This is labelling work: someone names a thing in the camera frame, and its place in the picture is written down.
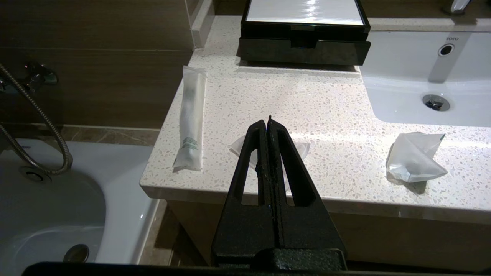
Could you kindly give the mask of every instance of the metal shower hose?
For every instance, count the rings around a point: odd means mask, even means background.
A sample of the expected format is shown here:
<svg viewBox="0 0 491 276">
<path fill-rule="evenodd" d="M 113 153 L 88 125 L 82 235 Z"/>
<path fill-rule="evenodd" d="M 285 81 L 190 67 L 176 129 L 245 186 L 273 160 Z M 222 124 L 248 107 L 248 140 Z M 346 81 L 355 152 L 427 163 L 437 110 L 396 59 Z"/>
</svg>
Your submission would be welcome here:
<svg viewBox="0 0 491 276">
<path fill-rule="evenodd" d="M 37 105 L 34 99 L 28 94 L 28 92 L 24 89 L 24 87 L 15 79 L 15 77 L 13 77 L 7 71 L 7 69 L 1 63 L 0 63 L 0 73 L 2 73 L 14 85 L 17 91 L 32 105 L 32 107 L 34 107 L 36 112 L 43 118 L 44 122 L 50 129 L 51 133 L 55 136 L 56 142 L 58 143 L 58 146 L 61 149 L 61 153 L 63 155 L 63 165 L 61 165 L 59 169 L 52 169 L 39 164 L 36 160 L 34 160 L 31 156 L 29 156 L 29 154 L 27 154 L 27 152 L 22 148 L 22 146 L 19 145 L 19 143 L 15 140 L 15 138 L 13 138 L 12 135 L 10 135 L 10 133 L 8 133 L 7 130 L 4 128 L 4 126 L 0 123 L 0 131 L 3 133 L 3 135 L 5 135 L 8 142 L 14 149 L 15 153 L 17 153 L 17 155 L 19 155 L 19 157 L 22 158 L 27 163 L 31 164 L 32 166 L 38 168 L 39 170 L 47 174 L 58 175 L 69 170 L 72 167 L 73 158 L 72 155 L 70 154 L 70 151 L 68 150 L 68 146 L 66 145 L 65 140 L 61 136 L 58 129 L 51 122 L 51 120 L 46 116 L 46 114 L 41 110 L 41 108 Z"/>
</svg>

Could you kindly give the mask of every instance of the crumpled plastic wrapper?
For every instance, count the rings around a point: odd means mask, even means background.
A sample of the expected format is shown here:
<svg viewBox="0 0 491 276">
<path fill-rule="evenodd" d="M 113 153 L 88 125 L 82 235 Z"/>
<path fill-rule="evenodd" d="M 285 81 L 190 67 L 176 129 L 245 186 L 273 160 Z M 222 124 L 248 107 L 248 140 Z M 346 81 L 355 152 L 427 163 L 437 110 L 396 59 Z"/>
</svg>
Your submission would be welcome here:
<svg viewBox="0 0 491 276">
<path fill-rule="evenodd" d="M 237 156 L 240 156 L 241 150 L 242 150 L 242 145 L 244 144 L 246 136 L 242 136 L 239 139 L 237 139 L 233 144 L 230 145 L 230 149 L 232 150 L 233 153 L 235 153 Z M 302 160 L 307 157 L 308 151 L 310 150 L 310 143 L 298 143 L 298 142 L 293 142 L 295 145 L 295 148 L 299 152 L 300 158 Z M 249 160 L 249 167 L 256 169 L 256 164 L 257 164 L 257 149 L 253 150 L 251 155 L 250 155 L 250 160 Z M 285 165 L 283 165 L 283 161 L 281 161 L 281 166 L 283 167 L 283 179 L 285 182 L 285 189 L 288 191 L 290 189 L 288 185 L 288 178 L 286 177 L 286 172 L 285 172 Z"/>
<path fill-rule="evenodd" d="M 447 174 L 433 160 L 445 134 L 412 132 L 399 134 L 387 160 L 387 172 L 407 183 L 439 178 Z"/>
</svg>

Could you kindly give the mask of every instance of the wall tile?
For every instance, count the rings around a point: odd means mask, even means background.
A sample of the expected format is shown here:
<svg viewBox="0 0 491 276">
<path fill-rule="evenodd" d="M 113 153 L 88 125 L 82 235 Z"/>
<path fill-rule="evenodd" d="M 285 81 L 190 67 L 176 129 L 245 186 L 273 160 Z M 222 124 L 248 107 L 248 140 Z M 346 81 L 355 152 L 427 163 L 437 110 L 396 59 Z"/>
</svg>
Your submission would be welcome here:
<svg viewBox="0 0 491 276">
<path fill-rule="evenodd" d="M 192 50 L 184 0 L 2 1 L 0 45 Z"/>
<path fill-rule="evenodd" d="M 160 128 L 191 51 L 0 49 L 0 61 L 20 76 L 23 60 L 44 63 L 59 83 L 35 93 L 59 124 Z M 41 122 L 18 94 L 0 94 L 0 120 Z"/>
</svg>

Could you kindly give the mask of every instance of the shower faucet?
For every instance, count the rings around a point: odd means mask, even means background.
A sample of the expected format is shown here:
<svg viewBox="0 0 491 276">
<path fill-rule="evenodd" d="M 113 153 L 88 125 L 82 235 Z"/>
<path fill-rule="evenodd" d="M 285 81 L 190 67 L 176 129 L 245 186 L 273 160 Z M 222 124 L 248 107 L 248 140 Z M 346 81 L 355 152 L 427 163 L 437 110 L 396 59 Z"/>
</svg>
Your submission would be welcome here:
<svg viewBox="0 0 491 276">
<path fill-rule="evenodd" d="M 55 85 L 58 83 L 58 77 L 55 72 L 47 68 L 44 64 L 29 62 L 25 65 L 25 68 L 28 71 L 28 76 L 24 79 L 18 79 L 18 81 L 31 93 L 34 93 L 43 84 Z M 17 90 L 6 78 L 0 76 L 0 92 L 17 93 Z"/>
<path fill-rule="evenodd" d="M 448 15 L 460 16 L 465 12 L 465 8 L 471 0 L 452 0 L 449 5 L 442 7 L 441 9 Z"/>
</svg>

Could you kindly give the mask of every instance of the black clamp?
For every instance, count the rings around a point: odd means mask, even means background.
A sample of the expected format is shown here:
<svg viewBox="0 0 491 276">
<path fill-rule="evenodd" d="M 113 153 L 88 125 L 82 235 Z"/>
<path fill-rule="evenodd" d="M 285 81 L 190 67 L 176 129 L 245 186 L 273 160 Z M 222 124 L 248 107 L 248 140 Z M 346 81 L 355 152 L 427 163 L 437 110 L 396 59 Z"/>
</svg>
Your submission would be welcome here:
<svg viewBox="0 0 491 276">
<path fill-rule="evenodd" d="M 257 149 L 258 206 L 242 205 Z M 294 206 L 287 203 L 281 161 Z M 212 245 L 216 266 L 257 270 L 346 270 L 346 249 L 287 129 L 269 118 L 249 127 Z"/>
</svg>

